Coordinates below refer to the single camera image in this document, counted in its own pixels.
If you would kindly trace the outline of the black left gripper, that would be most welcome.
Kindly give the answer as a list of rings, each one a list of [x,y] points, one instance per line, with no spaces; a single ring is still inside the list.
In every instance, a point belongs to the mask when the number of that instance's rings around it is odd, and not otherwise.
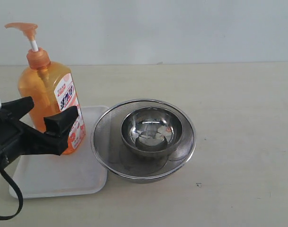
[[[21,155],[60,156],[68,148],[69,133],[78,117],[77,107],[71,106],[59,114],[44,117],[45,132],[20,121],[33,107],[31,96],[1,104],[0,161],[14,161]]]

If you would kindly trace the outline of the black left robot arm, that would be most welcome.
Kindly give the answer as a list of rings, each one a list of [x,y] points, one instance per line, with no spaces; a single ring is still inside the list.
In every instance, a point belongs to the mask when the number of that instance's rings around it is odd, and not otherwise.
[[[0,170],[21,155],[60,156],[68,148],[70,130],[79,113],[76,106],[44,118],[45,132],[20,119],[34,107],[32,97],[2,103],[0,106]]]

